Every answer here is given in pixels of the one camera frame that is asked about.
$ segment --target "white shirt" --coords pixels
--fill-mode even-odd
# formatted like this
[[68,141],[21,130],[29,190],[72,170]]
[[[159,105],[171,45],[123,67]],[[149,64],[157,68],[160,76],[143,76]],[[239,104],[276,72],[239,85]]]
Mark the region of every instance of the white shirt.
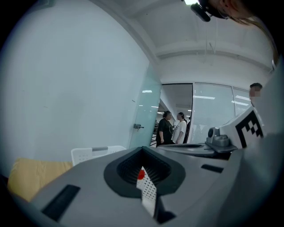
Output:
[[186,121],[181,121],[179,122],[179,124],[175,127],[174,129],[174,133],[173,133],[173,136],[172,136],[172,141],[176,144],[177,143],[177,139],[178,139],[178,136],[179,136],[179,133],[180,132],[183,132],[182,136],[181,136],[181,139],[179,140],[179,143],[182,144],[183,143],[183,140],[185,138],[185,132],[186,132]]

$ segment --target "gray panel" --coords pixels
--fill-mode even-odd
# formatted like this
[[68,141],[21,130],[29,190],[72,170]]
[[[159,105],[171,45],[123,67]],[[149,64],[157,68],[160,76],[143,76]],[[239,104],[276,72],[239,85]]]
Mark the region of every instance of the gray panel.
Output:
[[182,145],[161,145],[157,149],[163,149],[170,152],[176,152],[185,155],[195,155],[195,156],[204,156],[211,157],[216,153],[215,151],[206,144],[182,144]]
[[185,168],[185,180],[176,193],[161,197],[165,210],[171,211],[175,215],[181,214],[185,209],[197,202],[220,176],[217,172],[201,168],[202,165],[209,164],[225,168],[228,163],[226,160],[194,157],[161,149],[152,149],[179,162]]
[[172,226],[195,226],[214,227],[218,218],[219,210],[237,176],[243,150],[234,151],[227,162],[220,177],[211,185],[205,194],[194,204],[182,212],[175,219],[165,223],[164,227]]
[[32,203],[42,210],[67,184],[80,187],[69,208],[59,221],[68,227],[77,226],[155,226],[155,220],[141,204],[141,199],[120,197],[106,184],[103,173],[111,161],[133,151],[120,151],[80,163],[44,187]]

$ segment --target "door handle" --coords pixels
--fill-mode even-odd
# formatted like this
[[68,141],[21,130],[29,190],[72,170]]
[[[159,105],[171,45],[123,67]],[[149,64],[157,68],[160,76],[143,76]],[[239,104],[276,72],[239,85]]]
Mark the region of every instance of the door handle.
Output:
[[134,124],[133,128],[134,129],[143,129],[144,127],[142,127],[140,124]]

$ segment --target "glass wall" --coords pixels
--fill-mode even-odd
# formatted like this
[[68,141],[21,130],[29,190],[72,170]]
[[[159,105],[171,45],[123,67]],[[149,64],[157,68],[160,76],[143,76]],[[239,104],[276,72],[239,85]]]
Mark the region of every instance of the glass wall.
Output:
[[135,124],[141,125],[140,129],[133,129],[129,148],[149,146],[153,137],[157,111],[160,102],[162,83],[150,65],[142,85],[138,101]]
[[233,91],[231,86],[206,83],[195,83],[193,90],[190,143],[204,143],[211,127],[221,126],[235,117]]
[[234,96],[235,96],[235,111],[236,116],[246,109],[248,109],[252,104],[249,99],[249,92],[246,90],[241,90],[233,87]]

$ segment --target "white ceiling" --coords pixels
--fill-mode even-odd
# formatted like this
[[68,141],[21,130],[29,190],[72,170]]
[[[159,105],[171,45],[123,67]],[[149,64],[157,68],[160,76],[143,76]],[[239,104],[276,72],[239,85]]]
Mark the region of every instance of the white ceiling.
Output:
[[192,108],[192,84],[163,85],[163,89],[172,98],[177,109]]
[[184,54],[237,56],[269,70],[272,50],[256,27],[231,20],[201,21],[181,0],[91,0],[113,16],[136,40],[150,61]]

